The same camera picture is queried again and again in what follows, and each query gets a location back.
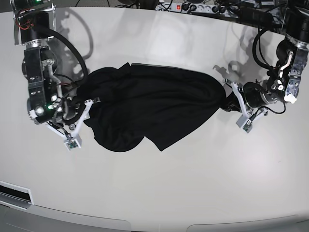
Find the white tabletop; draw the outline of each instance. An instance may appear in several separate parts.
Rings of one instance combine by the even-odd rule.
[[[252,58],[257,29],[248,26],[115,8],[58,9],[57,19],[58,30],[88,54],[90,71],[129,62],[204,72],[220,82],[266,75]],[[309,68],[296,104],[257,121],[250,134],[235,124],[240,113],[218,110],[163,152],[145,138],[129,152],[114,153],[83,126],[83,148],[68,153],[56,134],[28,119],[24,47],[14,46],[12,14],[0,20],[0,180],[30,188],[36,205],[126,220],[134,231],[182,232],[194,224],[309,214]],[[262,38],[272,64],[282,39],[271,32]]]

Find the white table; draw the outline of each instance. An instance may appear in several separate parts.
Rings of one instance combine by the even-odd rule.
[[[252,58],[255,28],[155,11],[58,9],[58,23],[82,55],[91,46],[77,16],[93,39],[90,71],[129,62],[204,72],[220,82],[266,75]],[[57,135],[28,119],[24,47],[14,46],[12,14],[0,14],[0,20],[0,180],[30,188],[36,205],[126,220],[134,231],[184,232],[194,224],[308,216],[309,68],[297,103],[281,116],[257,121],[250,134],[235,124],[240,113],[218,110],[163,152],[145,138],[129,152],[114,153],[83,126],[83,148],[68,153]],[[282,39],[270,32],[262,38],[273,65]]]

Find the black cloth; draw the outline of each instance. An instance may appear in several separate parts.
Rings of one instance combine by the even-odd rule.
[[[207,121],[225,91],[204,73],[126,64],[91,73],[77,96],[100,97],[85,124],[106,149],[129,151],[147,137],[163,151]]]

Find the black garment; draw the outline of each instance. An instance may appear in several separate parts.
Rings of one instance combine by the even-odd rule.
[[[126,64],[91,73],[77,96],[100,97],[85,124],[106,149],[128,151],[147,137],[163,151],[209,119],[225,91],[204,73]]]

